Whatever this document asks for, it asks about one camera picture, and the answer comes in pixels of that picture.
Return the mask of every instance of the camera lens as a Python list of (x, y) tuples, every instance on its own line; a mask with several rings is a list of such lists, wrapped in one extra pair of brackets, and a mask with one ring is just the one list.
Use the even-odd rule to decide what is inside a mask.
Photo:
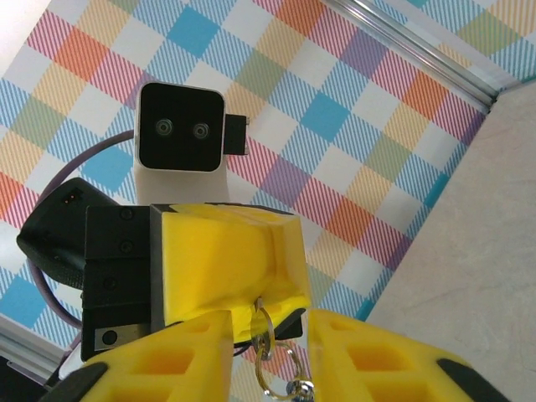
[(173, 123), (169, 119), (161, 119), (157, 122), (157, 133), (161, 136), (168, 136), (173, 131)]
[(210, 130), (209, 125), (205, 123), (198, 123), (193, 126), (193, 136), (198, 140), (204, 140), (209, 136)]

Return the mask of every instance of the plaid pattern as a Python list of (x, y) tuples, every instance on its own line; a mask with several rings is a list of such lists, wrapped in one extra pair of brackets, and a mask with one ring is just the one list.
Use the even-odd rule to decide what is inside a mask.
[[(61, 345), (74, 331), (14, 238), (55, 172), (132, 128), (155, 79), (220, 90), (251, 118), (250, 155), (229, 159), (234, 200), (301, 215), (314, 306), (360, 319), (485, 112), (318, 0), (53, 0), (0, 80), (0, 312)], [(135, 203), (132, 154), (123, 143), (76, 174)], [(80, 293), (51, 285), (80, 316)], [(234, 362), (234, 400), (261, 399), (253, 361)], [(265, 367), (274, 386), (290, 370), (283, 353)]]
[(370, 1), (497, 90), (536, 78), (536, 0)]

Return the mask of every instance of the black camera face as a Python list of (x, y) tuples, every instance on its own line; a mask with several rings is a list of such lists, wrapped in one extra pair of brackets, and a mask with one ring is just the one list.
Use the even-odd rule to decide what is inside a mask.
[(151, 169), (212, 172), (222, 162), (224, 98), (201, 88), (152, 82), (138, 104), (138, 157)]

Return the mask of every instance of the keychain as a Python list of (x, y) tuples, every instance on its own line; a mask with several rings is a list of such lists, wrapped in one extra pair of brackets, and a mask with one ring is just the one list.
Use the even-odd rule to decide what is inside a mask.
[[(264, 395), (275, 400), (314, 401), (314, 386), (305, 375), (302, 361), (289, 345), (276, 341), (273, 323), (260, 298), (255, 301), (255, 314), (251, 319), (251, 341), (255, 350), (255, 375)], [(270, 360), (276, 348), (284, 348), (296, 368), (294, 379), (286, 386), (287, 395), (272, 391), (262, 375), (262, 362)]]

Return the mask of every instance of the yellow foam pad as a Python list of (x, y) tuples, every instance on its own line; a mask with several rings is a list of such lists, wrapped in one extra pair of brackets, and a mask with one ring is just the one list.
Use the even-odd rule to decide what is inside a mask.
[(298, 217), (230, 205), (171, 208), (162, 213), (165, 325), (230, 310), (234, 340), (243, 342), (258, 297), (275, 327), (310, 305)]
[(205, 314), (88, 360), (108, 370), (82, 402), (226, 401), (233, 350), (230, 313)]
[(471, 402), (437, 365), (456, 355), (335, 312), (311, 310), (308, 351), (318, 402)]

